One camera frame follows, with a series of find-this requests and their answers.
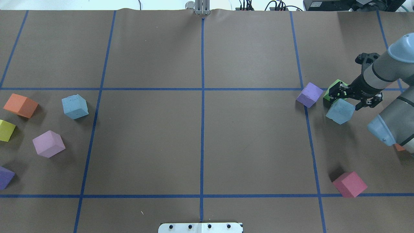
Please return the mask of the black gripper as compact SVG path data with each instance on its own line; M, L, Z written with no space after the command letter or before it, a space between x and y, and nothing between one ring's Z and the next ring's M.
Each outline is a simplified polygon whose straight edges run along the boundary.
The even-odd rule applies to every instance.
M375 108L383 100L383 93L367 84L364 80L364 72L380 55L378 53L361 53L355 58L355 63L361 65L361 74L350 84L336 82L328 88L328 101L336 99L356 99L360 102L355 106L358 111L361 108Z

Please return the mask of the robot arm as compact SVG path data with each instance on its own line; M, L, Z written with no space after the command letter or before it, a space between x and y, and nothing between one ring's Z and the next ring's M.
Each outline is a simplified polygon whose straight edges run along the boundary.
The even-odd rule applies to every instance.
M394 94L367 128L386 146L397 144L410 155L414 149L413 57L413 33L406 33L382 54L359 54L355 62L361 66L360 74L350 84L336 81L327 91L332 104L339 99L355 99L355 110L374 108L385 94Z

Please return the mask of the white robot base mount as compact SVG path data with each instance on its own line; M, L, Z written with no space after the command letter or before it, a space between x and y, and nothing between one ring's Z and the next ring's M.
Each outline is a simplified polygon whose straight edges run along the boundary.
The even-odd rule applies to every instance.
M236 222L216 223L164 223L158 233L243 233L243 224Z

